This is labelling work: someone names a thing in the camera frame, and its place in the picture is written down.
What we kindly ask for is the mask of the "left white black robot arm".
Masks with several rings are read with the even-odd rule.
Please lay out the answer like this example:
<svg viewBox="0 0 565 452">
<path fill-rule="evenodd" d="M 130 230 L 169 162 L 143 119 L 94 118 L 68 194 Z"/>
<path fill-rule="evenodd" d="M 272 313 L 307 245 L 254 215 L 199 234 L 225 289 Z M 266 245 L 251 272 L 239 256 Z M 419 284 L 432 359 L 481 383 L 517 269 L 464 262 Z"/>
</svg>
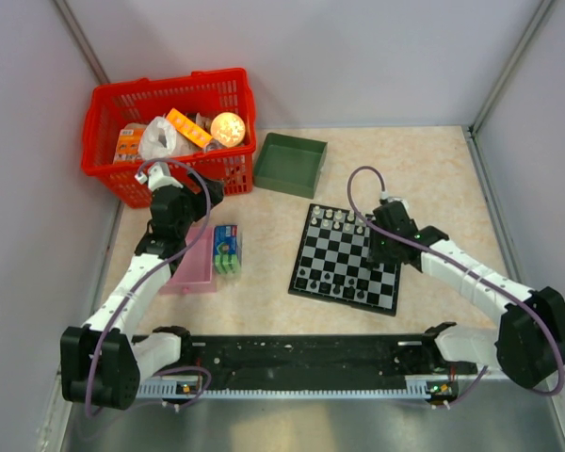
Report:
<svg viewBox="0 0 565 452">
<path fill-rule="evenodd" d="M 172 159 L 142 163 L 135 179 L 151 192 L 145 233 L 103 305 L 60 337 L 62 396 L 82 404 L 88 416 L 94 408 L 128 409 L 146 379 L 165 367 L 185 373 L 195 360 L 181 327 L 160 327 L 139 342 L 133 337 L 155 296 L 195 246 L 186 238 L 191 226 L 206 223 L 223 201 L 224 184 Z"/>
</svg>

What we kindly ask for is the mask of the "black white chess board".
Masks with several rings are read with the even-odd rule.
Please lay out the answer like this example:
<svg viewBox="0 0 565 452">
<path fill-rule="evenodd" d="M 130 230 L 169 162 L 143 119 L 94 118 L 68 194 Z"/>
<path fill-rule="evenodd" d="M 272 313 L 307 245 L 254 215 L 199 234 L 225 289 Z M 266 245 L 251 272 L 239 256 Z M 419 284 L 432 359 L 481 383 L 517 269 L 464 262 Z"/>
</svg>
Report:
<svg viewBox="0 0 565 452">
<path fill-rule="evenodd" d="M 368 267 L 369 229 L 351 210 L 309 205 L 288 293 L 394 316 L 400 267 Z M 305 268 L 306 275 L 299 270 Z M 305 287 L 297 288 L 304 280 Z M 318 282 L 316 290 L 310 288 Z"/>
</svg>

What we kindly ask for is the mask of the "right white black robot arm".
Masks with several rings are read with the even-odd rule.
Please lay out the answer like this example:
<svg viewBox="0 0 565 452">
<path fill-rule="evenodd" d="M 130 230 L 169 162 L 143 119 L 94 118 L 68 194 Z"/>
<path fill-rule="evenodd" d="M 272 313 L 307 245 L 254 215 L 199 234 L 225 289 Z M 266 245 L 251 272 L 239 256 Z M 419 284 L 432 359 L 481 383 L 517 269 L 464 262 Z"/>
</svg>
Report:
<svg viewBox="0 0 565 452">
<path fill-rule="evenodd" d="M 420 350 L 427 370 L 477 363 L 532 389 L 564 369 L 565 300 L 557 290 L 515 282 L 479 263 L 439 229 L 418 228 L 399 198 L 382 196 L 373 215 L 369 261 L 412 266 L 447 284 L 493 323 L 490 329 L 443 328 Z"/>
</svg>

